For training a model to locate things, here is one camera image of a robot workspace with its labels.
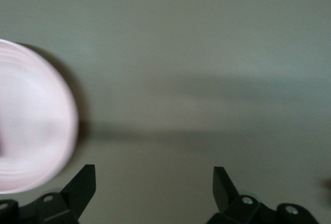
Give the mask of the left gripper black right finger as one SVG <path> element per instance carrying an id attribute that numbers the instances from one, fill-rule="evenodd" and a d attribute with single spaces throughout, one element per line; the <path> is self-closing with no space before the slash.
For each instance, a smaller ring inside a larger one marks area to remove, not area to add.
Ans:
<path id="1" fill-rule="evenodd" d="M 218 212 L 208 223 L 317 223 L 315 217 L 300 205 L 281 203 L 273 210 L 250 195 L 239 194 L 223 167 L 214 167 L 213 196 Z"/>

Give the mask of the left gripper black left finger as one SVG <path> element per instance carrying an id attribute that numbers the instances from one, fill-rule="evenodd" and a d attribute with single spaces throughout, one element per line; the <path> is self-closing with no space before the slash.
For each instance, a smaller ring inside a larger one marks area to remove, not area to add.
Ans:
<path id="1" fill-rule="evenodd" d="M 24 206 L 1 200 L 1 223 L 78 223 L 95 191 L 95 166 L 85 165 L 60 192 L 46 193 Z"/>

